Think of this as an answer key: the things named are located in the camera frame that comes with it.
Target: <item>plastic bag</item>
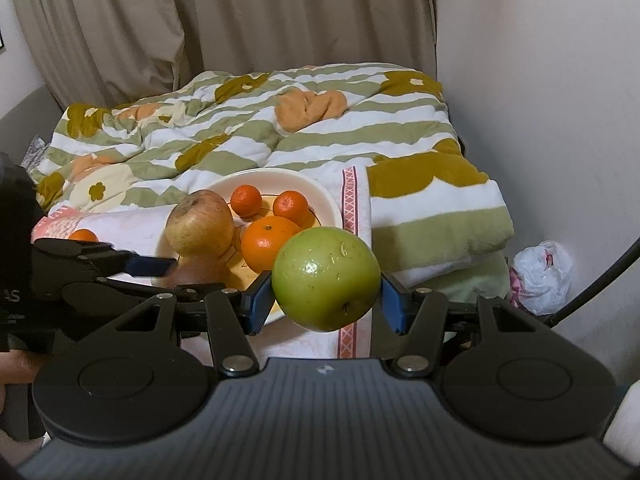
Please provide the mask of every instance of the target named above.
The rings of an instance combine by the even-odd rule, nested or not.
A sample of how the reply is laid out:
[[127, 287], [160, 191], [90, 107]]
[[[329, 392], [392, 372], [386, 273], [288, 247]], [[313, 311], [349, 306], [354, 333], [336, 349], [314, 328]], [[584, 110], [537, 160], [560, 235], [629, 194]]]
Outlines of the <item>plastic bag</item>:
[[516, 254], [513, 270], [520, 280], [519, 302], [536, 316], [560, 310], [566, 302], [572, 266], [569, 254], [550, 240]]

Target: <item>beige curtain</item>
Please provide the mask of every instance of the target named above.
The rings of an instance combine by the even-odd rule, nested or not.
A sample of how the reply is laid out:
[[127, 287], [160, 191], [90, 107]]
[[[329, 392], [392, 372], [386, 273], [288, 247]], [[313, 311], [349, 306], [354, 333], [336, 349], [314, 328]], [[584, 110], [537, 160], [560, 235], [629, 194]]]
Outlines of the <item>beige curtain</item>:
[[385, 61], [436, 75], [430, 0], [14, 0], [62, 105], [115, 105], [203, 70]]
[[180, 85], [173, 0], [14, 0], [27, 44], [63, 107], [117, 105]]

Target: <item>orange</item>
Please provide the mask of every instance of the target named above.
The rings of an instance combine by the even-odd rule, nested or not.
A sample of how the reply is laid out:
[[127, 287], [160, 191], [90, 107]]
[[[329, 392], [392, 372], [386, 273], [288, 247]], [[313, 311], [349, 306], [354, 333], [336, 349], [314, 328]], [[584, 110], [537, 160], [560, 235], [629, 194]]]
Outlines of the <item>orange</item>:
[[240, 218], [249, 218], [258, 214], [262, 208], [262, 195], [257, 187], [243, 184], [236, 187], [229, 201], [233, 209]]
[[280, 248], [300, 232], [291, 220], [265, 216], [253, 222], [244, 232], [240, 250], [249, 268], [258, 274], [271, 270]]
[[76, 240], [78, 242], [97, 242], [98, 237], [93, 231], [89, 229], [78, 229], [69, 235], [69, 240]]
[[309, 216], [309, 202], [297, 191], [284, 191], [273, 201], [273, 214], [301, 226]]

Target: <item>bed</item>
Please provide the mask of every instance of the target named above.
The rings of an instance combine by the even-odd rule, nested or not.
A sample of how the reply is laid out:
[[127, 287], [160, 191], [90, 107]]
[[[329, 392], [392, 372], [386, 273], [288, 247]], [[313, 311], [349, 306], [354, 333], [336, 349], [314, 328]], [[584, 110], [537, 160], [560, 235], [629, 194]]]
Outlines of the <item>bed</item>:
[[359, 168], [372, 248], [407, 286], [483, 263], [513, 234], [497, 184], [462, 155], [440, 84], [392, 64], [204, 72], [114, 109], [73, 104], [31, 176], [50, 215], [99, 214], [175, 204], [260, 167], [321, 183]]

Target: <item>white bowl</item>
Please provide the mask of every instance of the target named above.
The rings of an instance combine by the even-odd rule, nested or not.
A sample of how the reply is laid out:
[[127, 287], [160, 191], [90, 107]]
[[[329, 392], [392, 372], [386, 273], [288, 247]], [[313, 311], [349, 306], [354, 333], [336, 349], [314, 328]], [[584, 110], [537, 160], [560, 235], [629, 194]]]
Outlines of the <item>white bowl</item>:
[[[240, 239], [246, 226], [253, 220], [272, 214], [270, 211], [271, 204], [280, 193], [288, 190], [302, 193], [309, 203], [309, 209], [316, 217], [315, 226], [342, 227], [340, 209], [329, 192], [312, 178], [296, 171], [281, 170], [279, 168], [258, 168], [256, 170], [240, 171], [222, 178], [209, 186], [208, 189], [218, 193], [228, 203], [231, 194], [242, 184], [250, 184], [260, 190], [263, 196], [263, 209], [260, 214], [251, 219], [241, 219], [234, 213], [234, 222], [236, 224], [234, 241], [229, 250], [223, 255], [223, 260], [228, 263], [232, 270], [232, 282], [225, 283], [227, 286], [244, 289], [257, 277], [257, 274], [246, 266], [239, 253]], [[166, 241], [164, 234], [160, 237], [156, 255], [165, 258], [177, 257], [177, 254]], [[168, 278], [156, 279], [154, 283], [159, 286], [174, 286], [177, 283], [207, 283], [213, 280], [212, 277], [207, 275], [207, 269], [203, 266], [193, 270], [188, 268], [180, 269], [178, 263], [178, 271], [182, 273], [179, 282], [172, 281], [172, 277], [169, 276]], [[283, 316], [283, 311], [280, 310], [276, 303], [265, 324]]]

